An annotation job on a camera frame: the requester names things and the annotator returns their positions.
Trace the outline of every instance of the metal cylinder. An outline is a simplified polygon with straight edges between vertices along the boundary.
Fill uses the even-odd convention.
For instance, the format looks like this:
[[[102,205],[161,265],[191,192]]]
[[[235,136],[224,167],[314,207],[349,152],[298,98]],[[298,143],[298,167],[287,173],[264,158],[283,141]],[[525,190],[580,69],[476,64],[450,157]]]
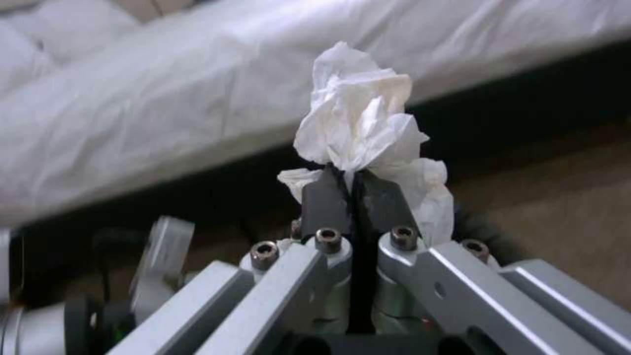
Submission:
[[[489,252],[486,244],[475,239],[465,239],[460,242],[460,245],[462,245],[464,249],[468,250],[473,256],[480,259],[481,262],[487,263]]]
[[[315,247],[324,254],[339,252],[342,235],[335,228],[320,228],[315,232]]]
[[[4,328],[2,354],[64,355],[66,353],[65,304],[24,311],[10,311]]]
[[[300,218],[292,221],[290,227],[289,238],[296,243],[300,243],[302,241],[302,234],[300,233],[300,225],[302,224],[302,220]]]
[[[272,241],[258,242],[250,249],[252,267],[258,270],[267,270],[278,260],[278,254],[276,243]]]
[[[416,249],[416,230],[409,226],[396,226],[390,231],[390,243],[401,251]]]

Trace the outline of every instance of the plastic part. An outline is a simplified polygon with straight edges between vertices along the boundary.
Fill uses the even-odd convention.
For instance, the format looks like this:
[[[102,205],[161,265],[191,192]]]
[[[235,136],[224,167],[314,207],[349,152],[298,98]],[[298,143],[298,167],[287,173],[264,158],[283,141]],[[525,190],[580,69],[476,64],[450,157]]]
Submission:
[[[333,228],[352,240],[349,194],[341,172],[327,165],[317,181],[302,190],[302,220],[300,233],[306,241],[320,228]]]

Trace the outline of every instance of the silver metal arm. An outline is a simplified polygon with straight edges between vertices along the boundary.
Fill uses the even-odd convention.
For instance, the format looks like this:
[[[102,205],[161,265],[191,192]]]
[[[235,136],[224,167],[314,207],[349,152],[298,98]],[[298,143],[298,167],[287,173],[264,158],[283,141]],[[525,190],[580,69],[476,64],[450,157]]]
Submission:
[[[607,354],[631,353],[631,315],[547,262],[515,263],[500,274]]]
[[[447,333],[476,327],[510,354],[600,353],[454,242],[401,251],[386,234],[379,240],[378,265]]]
[[[253,285],[249,272],[213,262],[109,354],[190,354]]]
[[[308,331],[330,289],[326,258],[291,245],[196,354],[270,354],[290,331]]]

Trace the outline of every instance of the black cable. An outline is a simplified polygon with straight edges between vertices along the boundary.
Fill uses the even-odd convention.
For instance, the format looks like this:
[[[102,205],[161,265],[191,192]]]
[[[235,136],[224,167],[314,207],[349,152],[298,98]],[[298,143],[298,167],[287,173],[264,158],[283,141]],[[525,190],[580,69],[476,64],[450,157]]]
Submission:
[[[107,257],[113,253],[120,253],[121,246],[142,248],[146,239],[146,235],[137,231],[116,228],[102,229],[92,237],[92,252],[97,262],[97,270],[101,275],[105,302],[110,301],[112,294]]]

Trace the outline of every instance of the bed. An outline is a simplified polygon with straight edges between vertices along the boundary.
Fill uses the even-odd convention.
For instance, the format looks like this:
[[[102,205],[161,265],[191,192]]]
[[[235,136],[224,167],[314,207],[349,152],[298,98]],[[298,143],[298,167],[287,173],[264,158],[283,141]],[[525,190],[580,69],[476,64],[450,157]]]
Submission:
[[[30,258],[48,267],[59,263],[43,256],[59,248],[51,235],[82,248],[98,227],[174,206],[213,200],[205,216],[221,215],[273,198],[264,182],[299,164],[288,146],[309,111],[312,62],[339,40],[410,75],[410,111],[432,137],[423,154],[450,159],[542,123],[628,114],[615,86],[628,83],[629,38],[624,0],[199,5],[0,99],[0,226],[39,235]],[[225,167],[238,178],[210,182]]]

